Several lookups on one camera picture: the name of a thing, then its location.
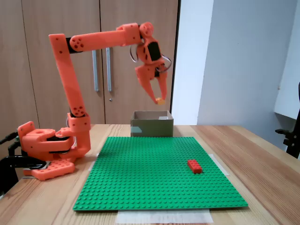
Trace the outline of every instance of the black chair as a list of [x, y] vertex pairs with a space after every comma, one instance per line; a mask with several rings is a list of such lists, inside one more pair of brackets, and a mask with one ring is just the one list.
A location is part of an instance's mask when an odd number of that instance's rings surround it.
[[[300, 83], [298, 89], [300, 101]], [[275, 132], [281, 135], [285, 135], [286, 139], [284, 139], [283, 144], [287, 145], [286, 153], [290, 154], [291, 156], [294, 156], [295, 158], [298, 158], [300, 153], [300, 110], [298, 113], [294, 130], [292, 132], [283, 129], [275, 130]]]

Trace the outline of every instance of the cardboard box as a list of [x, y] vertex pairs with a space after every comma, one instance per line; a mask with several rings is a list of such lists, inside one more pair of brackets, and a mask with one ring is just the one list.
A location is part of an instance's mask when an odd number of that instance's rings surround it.
[[173, 137], [174, 119], [169, 111], [135, 111], [132, 137]]

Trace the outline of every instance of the cabinet door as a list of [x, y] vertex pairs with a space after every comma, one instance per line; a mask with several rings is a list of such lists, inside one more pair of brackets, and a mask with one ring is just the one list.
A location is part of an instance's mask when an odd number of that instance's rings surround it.
[[[101, 30], [115, 30], [125, 23], [151, 22], [154, 27], [153, 37], [158, 40], [162, 54], [173, 62], [177, 7], [177, 0], [100, 0]], [[129, 46], [111, 48], [112, 91], [107, 89], [105, 50], [102, 51], [102, 57], [107, 124], [130, 123], [134, 110], [170, 109], [173, 67], [168, 70], [165, 105], [156, 105], [138, 83], [135, 67], [142, 63], [131, 60]], [[155, 96], [161, 97], [157, 80], [154, 79], [151, 84]]]
[[[26, 49], [22, 5], [19, 0], [1, 2], [0, 31], [0, 139], [2, 139], [28, 121], [33, 121], [38, 128], [38, 115]], [[12, 143], [11, 141], [0, 146], [0, 159], [8, 156], [7, 147]], [[16, 150], [16, 154], [21, 154], [20, 148]]]
[[[69, 106], [56, 68], [49, 34], [66, 37], [99, 32], [98, 0], [23, 0], [24, 26], [32, 82], [41, 128], [60, 129], [66, 125]], [[92, 52], [71, 58], [91, 123], [105, 123], [102, 58], [97, 51], [99, 91], [94, 90]]]

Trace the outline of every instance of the metal handle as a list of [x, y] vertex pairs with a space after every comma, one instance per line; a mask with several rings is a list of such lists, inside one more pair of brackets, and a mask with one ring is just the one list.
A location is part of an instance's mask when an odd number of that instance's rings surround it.
[[106, 70], [107, 70], [107, 90], [112, 91], [110, 48], [106, 48]]
[[93, 55], [93, 72], [94, 72], [94, 90], [99, 91], [96, 50], [92, 51], [92, 55]]

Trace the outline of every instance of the table surface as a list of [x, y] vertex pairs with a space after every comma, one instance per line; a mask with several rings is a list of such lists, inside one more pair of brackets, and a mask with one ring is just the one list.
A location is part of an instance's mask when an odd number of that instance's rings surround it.
[[[91, 151], [76, 171], [53, 180], [21, 179], [0, 200], [0, 224], [114, 224], [117, 211], [74, 212], [72, 207], [108, 136], [130, 136], [129, 125], [94, 125]], [[211, 210], [215, 225], [300, 224], [300, 162], [238, 126], [174, 126], [193, 136], [228, 171], [248, 202], [241, 209]]]

